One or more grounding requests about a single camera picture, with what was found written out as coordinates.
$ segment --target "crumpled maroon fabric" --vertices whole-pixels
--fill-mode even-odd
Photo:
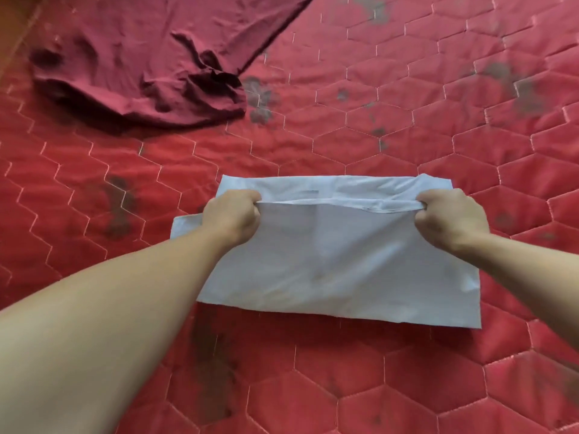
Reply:
[[[34,50],[41,91],[131,121],[241,115],[238,78],[310,0],[98,0],[54,48]]]

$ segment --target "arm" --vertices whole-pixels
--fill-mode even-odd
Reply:
[[[228,191],[192,233],[84,269],[2,311],[0,432],[112,432],[216,263],[255,233],[259,199]]]
[[[491,275],[579,350],[579,256],[489,232],[485,212],[460,189],[428,190],[417,199],[418,231],[435,247]]]

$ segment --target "wrinkled fabric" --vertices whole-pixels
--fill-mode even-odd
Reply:
[[[33,76],[56,99],[163,126],[245,112],[238,75],[310,0],[98,0]]]
[[[414,226],[428,175],[224,176],[217,191],[255,189],[261,225],[216,266],[199,301],[257,311],[320,313],[481,327],[478,270],[426,242]],[[171,238],[200,225],[175,218]]]

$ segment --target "white fabric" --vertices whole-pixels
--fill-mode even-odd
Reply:
[[[452,189],[428,175],[223,176],[217,195],[256,189],[261,225],[217,264],[199,301],[257,311],[481,327],[478,270],[426,242],[415,198]],[[175,218],[171,238],[199,226]]]

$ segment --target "person's left hand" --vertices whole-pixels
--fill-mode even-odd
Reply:
[[[261,200],[257,190],[228,190],[213,198],[203,210],[201,227],[233,248],[253,237],[259,226],[259,211],[255,204]]]

